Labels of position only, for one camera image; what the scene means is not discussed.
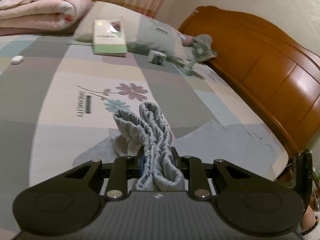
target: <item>fan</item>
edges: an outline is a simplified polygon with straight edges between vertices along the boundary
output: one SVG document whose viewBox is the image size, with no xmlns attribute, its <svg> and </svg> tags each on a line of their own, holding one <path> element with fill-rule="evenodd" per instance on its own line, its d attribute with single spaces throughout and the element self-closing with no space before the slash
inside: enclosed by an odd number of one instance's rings
<svg viewBox="0 0 320 240">
<path fill-rule="evenodd" d="M 187 65 L 185 65 L 181 71 L 185 75 L 191 76 L 193 65 L 198 61 L 204 61 L 208 57 L 209 53 L 210 48 L 206 44 L 194 42 L 192 44 L 193 59 L 190 60 L 190 62 Z"/>
</svg>

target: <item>book cover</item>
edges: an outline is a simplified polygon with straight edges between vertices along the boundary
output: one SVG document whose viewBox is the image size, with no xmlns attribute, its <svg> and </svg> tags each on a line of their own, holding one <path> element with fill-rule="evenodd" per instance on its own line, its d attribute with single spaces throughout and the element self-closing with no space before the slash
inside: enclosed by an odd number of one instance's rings
<svg viewBox="0 0 320 240">
<path fill-rule="evenodd" d="M 125 42 L 122 18 L 96 20 L 93 25 L 93 52 L 98 55 L 125 57 Z"/>
</svg>

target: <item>bracelet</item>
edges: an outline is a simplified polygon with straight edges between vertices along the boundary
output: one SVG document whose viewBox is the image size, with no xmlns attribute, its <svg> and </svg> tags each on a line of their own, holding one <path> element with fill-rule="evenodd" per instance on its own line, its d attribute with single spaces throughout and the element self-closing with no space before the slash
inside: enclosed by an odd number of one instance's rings
<svg viewBox="0 0 320 240">
<path fill-rule="evenodd" d="M 318 223 L 319 223 L 319 219 L 318 219 L 318 217 L 316 216 L 316 222 L 315 222 L 315 224 L 313 225 L 313 227 L 310 228 L 310 229 L 308 229 L 307 231 L 302 232 L 302 233 L 301 233 L 301 236 L 305 236 L 305 235 L 309 234 L 313 229 L 316 228 L 316 226 L 318 225 Z"/>
</svg>

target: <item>headboard panel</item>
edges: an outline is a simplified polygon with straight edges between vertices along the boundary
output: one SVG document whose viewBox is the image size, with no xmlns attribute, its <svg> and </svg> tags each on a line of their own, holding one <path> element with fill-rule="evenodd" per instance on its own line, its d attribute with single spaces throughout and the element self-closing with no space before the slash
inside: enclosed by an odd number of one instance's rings
<svg viewBox="0 0 320 240">
<path fill-rule="evenodd" d="M 198 7 L 180 32 L 212 36 L 218 57 L 208 62 L 298 154 L 320 127 L 320 57 L 260 17 Z"/>
</svg>

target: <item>screw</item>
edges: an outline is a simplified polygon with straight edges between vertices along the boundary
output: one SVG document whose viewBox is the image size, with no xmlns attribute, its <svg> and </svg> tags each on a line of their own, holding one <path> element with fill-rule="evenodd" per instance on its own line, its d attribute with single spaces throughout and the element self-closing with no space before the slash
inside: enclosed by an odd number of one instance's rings
<svg viewBox="0 0 320 240">
<path fill-rule="evenodd" d="M 197 189 L 195 191 L 195 195 L 197 197 L 201 197 L 201 198 L 204 198 L 204 197 L 209 197 L 210 196 L 210 191 L 206 190 L 206 189 Z"/>
<path fill-rule="evenodd" d="M 121 192 L 120 190 L 116 190 L 116 189 L 114 189 L 114 190 L 109 190 L 109 191 L 107 192 L 107 196 L 108 196 L 109 198 L 120 198 L 120 197 L 122 196 L 122 192 Z"/>
</svg>

